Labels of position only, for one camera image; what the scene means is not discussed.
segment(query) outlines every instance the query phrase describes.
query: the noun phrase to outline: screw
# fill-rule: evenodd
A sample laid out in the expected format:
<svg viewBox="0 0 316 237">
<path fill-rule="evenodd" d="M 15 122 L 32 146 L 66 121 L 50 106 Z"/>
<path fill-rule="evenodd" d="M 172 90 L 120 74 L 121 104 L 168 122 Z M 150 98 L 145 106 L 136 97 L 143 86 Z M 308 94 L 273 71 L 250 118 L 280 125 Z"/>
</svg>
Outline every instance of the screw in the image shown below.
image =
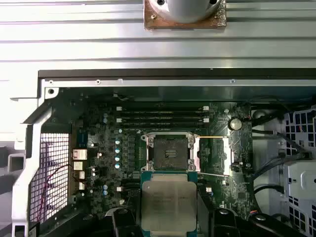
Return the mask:
<svg viewBox="0 0 316 237">
<path fill-rule="evenodd" d="M 194 169 L 195 169 L 195 166 L 193 164 L 190 164 L 188 170 L 193 171 Z"/>
<path fill-rule="evenodd" d="M 160 5 L 160 6 L 161 6 L 161 5 L 164 5 L 164 0 L 158 0 L 157 3 L 158 3 L 158 5 Z"/>
<path fill-rule="evenodd" d="M 266 220 L 266 218 L 264 216 L 261 216 L 261 215 L 256 216 L 256 219 L 258 221 L 265 221 Z"/>
<path fill-rule="evenodd" d="M 229 211 L 226 209 L 220 209 L 219 213 L 221 213 L 222 215 L 227 215 L 229 213 Z"/>
</svg>

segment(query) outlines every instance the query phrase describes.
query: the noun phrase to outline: mesh grille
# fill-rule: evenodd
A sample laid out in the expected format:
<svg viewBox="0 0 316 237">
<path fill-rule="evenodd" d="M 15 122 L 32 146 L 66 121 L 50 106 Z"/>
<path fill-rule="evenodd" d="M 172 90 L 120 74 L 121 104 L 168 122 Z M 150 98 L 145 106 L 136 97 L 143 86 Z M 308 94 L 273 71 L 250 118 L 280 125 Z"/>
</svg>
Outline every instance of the mesh grille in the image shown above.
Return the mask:
<svg viewBox="0 0 316 237">
<path fill-rule="evenodd" d="M 31 182 L 31 221 L 44 222 L 67 205 L 69 167 L 62 167 L 67 164 L 69 134 L 43 133 L 40 138 L 39 169 Z"/>
</svg>

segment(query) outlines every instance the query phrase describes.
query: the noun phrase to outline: cable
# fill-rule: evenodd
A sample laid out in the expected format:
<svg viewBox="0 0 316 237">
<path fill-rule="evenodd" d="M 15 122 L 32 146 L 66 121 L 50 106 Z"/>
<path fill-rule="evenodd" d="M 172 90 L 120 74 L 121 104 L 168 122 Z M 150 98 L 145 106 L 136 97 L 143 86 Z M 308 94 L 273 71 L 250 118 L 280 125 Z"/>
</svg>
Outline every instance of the cable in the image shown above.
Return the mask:
<svg viewBox="0 0 316 237">
<path fill-rule="evenodd" d="M 48 177 L 47 180 L 45 181 L 45 183 L 44 183 L 44 188 L 43 188 L 43 192 L 42 192 L 42 194 L 41 194 L 39 212 L 38 212 L 38 216 L 37 216 L 37 218 L 36 218 L 37 221 L 40 221 L 41 210 L 42 210 L 43 203 L 44 203 L 44 194 L 45 194 L 45 192 L 46 192 L 46 188 L 47 188 L 48 181 L 49 181 L 49 180 L 51 179 L 51 177 L 53 177 L 54 174 L 56 174 L 61 168 L 64 168 L 64 167 L 66 167 L 66 166 L 70 166 L 72 169 L 74 169 L 71 164 L 63 165 L 63 166 L 57 168 L 51 175 L 49 175 L 49 177 Z"/>
<path fill-rule="evenodd" d="M 287 114 L 288 112 L 294 112 L 294 111 L 301 111 L 301 110 L 307 110 L 310 109 L 312 106 L 312 102 L 309 103 L 305 103 L 304 105 L 297 105 L 297 106 L 293 106 L 291 111 L 288 110 L 282 110 L 279 109 L 277 111 L 274 111 L 268 115 L 262 116 L 260 118 L 255 118 L 252 120 L 252 127 L 256 127 L 258 125 L 263 125 L 275 118 L 280 118 L 283 117 L 285 114 Z"/>
<path fill-rule="evenodd" d="M 270 95 L 262 95 L 262 96 L 255 96 L 243 103 L 241 103 L 239 106 L 242 107 L 244 106 L 246 103 L 250 103 L 253 100 L 262 100 L 262 99 L 273 99 L 275 100 L 278 104 L 280 104 L 281 106 L 283 106 L 288 112 L 291 111 L 291 109 L 288 107 L 287 104 L 285 104 L 283 101 L 281 101 L 279 98 L 275 97 L 275 96 L 270 96 Z"/>
<path fill-rule="evenodd" d="M 253 129 L 252 132 L 259 133 L 259 134 L 265 134 L 265 135 L 276 135 L 280 138 L 283 138 L 285 141 L 287 141 L 297 151 L 305 152 L 305 150 L 301 146 L 299 146 L 296 142 L 292 141 L 290 138 L 288 138 L 287 136 L 285 136 L 282 133 L 275 132 L 275 131 L 261 131 L 261 130 L 257 130 L 257 129 Z"/>
<path fill-rule="evenodd" d="M 279 193 L 284 194 L 284 189 L 280 185 L 264 185 L 264 186 L 261 186 L 261 187 L 257 188 L 254 191 L 254 194 L 256 194 L 257 192 L 260 192 L 261 190 L 264 190 L 264 189 L 274 189 L 274 190 L 278 191 Z"/>
<path fill-rule="evenodd" d="M 280 217 L 280 221 L 281 222 L 289 222 L 291 224 L 292 228 L 294 228 L 296 230 L 298 229 L 298 227 L 296 225 L 294 225 L 294 223 L 287 216 L 285 216 L 285 215 L 283 215 L 281 213 L 273 214 L 271 217 L 276 218 L 276 219 L 278 217 Z"/>
</svg>

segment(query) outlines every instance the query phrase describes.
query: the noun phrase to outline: electronic component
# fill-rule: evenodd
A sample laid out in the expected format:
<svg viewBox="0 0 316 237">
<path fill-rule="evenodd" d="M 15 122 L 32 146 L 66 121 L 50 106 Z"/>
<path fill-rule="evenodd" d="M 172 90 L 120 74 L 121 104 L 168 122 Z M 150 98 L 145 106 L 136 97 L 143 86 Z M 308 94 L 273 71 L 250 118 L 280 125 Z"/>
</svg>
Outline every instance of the electronic component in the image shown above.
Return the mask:
<svg viewBox="0 0 316 237">
<path fill-rule="evenodd" d="M 240 130 L 242 127 L 242 121 L 238 118 L 231 118 L 229 121 L 228 121 L 228 128 L 230 130 L 235 130 L 235 131 L 238 131 Z"/>
<path fill-rule="evenodd" d="M 153 174 L 142 184 L 142 229 L 164 236 L 197 227 L 197 186 L 187 174 Z"/>
<path fill-rule="evenodd" d="M 93 190 L 87 199 L 91 212 L 102 217 L 121 199 L 137 197 L 143 172 L 205 172 L 214 174 L 202 176 L 209 182 L 208 196 L 214 205 L 230 205 L 247 218 L 249 213 L 245 210 L 252 203 L 246 202 L 249 195 L 243 169 L 252 162 L 248 154 L 252 150 L 252 128 L 250 121 L 243 121 L 239 133 L 229 134 L 229 117 L 246 118 L 250 113 L 247 108 L 235 112 L 233 106 L 234 103 L 124 102 L 118 109 L 109 103 L 105 110 L 102 103 L 92 103 L 85 115 L 85 120 L 91 121 L 86 129 L 94 131 L 88 136 L 91 172 L 86 173 L 85 179 L 86 189 Z M 106 125 L 102 123 L 104 113 Z M 238 172 L 232 170 L 232 154 L 239 162 Z M 107 197 L 101 198 L 104 191 Z M 246 198 L 239 199 L 238 192 L 246 193 Z M 231 197 L 219 197 L 221 193 L 231 193 Z"/>
<path fill-rule="evenodd" d="M 199 139 L 190 132 L 152 132 L 142 136 L 147 142 L 146 170 L 199 171 Z"/>
<path fill-rule="evenodd" d="M 87 160 L 87 149 L 73 149 L 74 160 Z"/>
</svg>

